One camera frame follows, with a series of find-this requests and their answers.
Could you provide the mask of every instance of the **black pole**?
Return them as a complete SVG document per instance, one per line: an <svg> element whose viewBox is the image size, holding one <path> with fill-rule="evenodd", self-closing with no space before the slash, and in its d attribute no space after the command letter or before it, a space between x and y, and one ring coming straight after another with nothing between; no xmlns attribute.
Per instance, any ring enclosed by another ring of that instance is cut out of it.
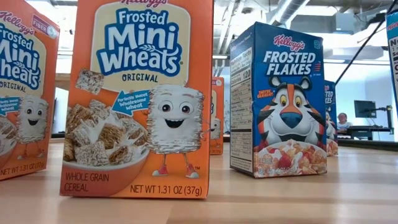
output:
<svg viewBox="0 0 398 224"><path fill-rule="evenodd" d="M392 8L395 6L395 4L397 3L398 0L394 0L390 6L390 8L387 10L386 15L388 15ZM363 42L362 46L359 48L359 50L355 53L353 59L349 62L349 64L347 65L347 67L344 69L343 73L341 73L341 75L338 77L337 81L336 81L336 85L337 83L341 80L341 78L343 78L343 75L347 72L347 70L349 69L349 67L353 64L353 62L355 61L356 57L359 55L359 53L361 53L362 49L366 46L366 44L369 42L369 40L371 40L371 38L373 37L373 35L377 32L377 30L380 28L381 24L384 21L380 21L379 24L377 25L377 27L375 28L375 30L372 32L372 34L365 40L365 42Z"/></svg>

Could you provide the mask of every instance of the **tiger cartoon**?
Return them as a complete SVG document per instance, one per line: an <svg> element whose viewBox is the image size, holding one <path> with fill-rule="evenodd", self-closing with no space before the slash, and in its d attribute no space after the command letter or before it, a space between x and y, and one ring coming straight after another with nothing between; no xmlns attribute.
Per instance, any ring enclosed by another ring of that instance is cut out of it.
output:
<svg viewBox="0 0 398 224"><path fill-rule="evenodd" d="M257 116L261 142L254 150L259 152L289 139L324 148L325 120L305 96L305 91L312 89L311 80L303 77L299 84L290 84L274 76L270 77L269 84L276 88L275 97Z"/></svg>
<svg viewBox="0 0 398 224"><path fill-rule="evenodd" d="M330 106L326 109L326 137L335 140L337 138L336 124L331 120L329 112L331 112Z"/></svg>

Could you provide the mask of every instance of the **tiger nose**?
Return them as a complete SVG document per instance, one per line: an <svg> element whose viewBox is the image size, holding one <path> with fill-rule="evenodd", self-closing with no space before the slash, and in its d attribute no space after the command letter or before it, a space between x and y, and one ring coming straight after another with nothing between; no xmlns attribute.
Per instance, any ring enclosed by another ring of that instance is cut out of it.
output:
<svg viewBox="0 0 398 224"><path fill-rule="evenodd" d="M282 121L284 121L284 123L290 128L296 127L303 118L301 114L293 112L282 113L280 117L282 118Z"/></svg>

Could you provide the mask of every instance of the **blue arrow label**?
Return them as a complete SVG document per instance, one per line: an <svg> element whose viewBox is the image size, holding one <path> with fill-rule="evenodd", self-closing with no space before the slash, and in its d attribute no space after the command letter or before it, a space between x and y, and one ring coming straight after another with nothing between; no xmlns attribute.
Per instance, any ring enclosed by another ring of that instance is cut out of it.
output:
<svg viewBox="0 0 398 224"><path fill-rule="evenodd" d="M16 112L19 108L19 97L0 98L0 115Z"/></svg>
<svg viewBox="0 0 398 224"><path fill-rule="evenodd" d="M112 110L117 113L132 116L133 111L148 109L149 90L135 91L125 94L121 91L116 98Z"/></svg>

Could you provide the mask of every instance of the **orange cereal box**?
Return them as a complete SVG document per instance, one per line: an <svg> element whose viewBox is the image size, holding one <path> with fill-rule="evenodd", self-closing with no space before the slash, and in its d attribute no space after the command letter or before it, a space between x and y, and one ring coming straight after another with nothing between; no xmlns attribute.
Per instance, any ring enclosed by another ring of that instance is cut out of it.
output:
<svg viewBox="0 0 398 224"><path fill-rule="evenodd" d="M206 198L212 34L211 0L79 0L61 195Z"/></svg>
<svg viewBox="0 0 398 224"><path fill-rule="evenodd" d="M0 180L46 168L58 37L25 1L1 1Z"/></svg>
<svg viewBox="0 0 398 224"><path fill-rule="evenodd" d="M224 78L213 77L211 81L211 128L210 155L223 153L224 125Z"/></svg>

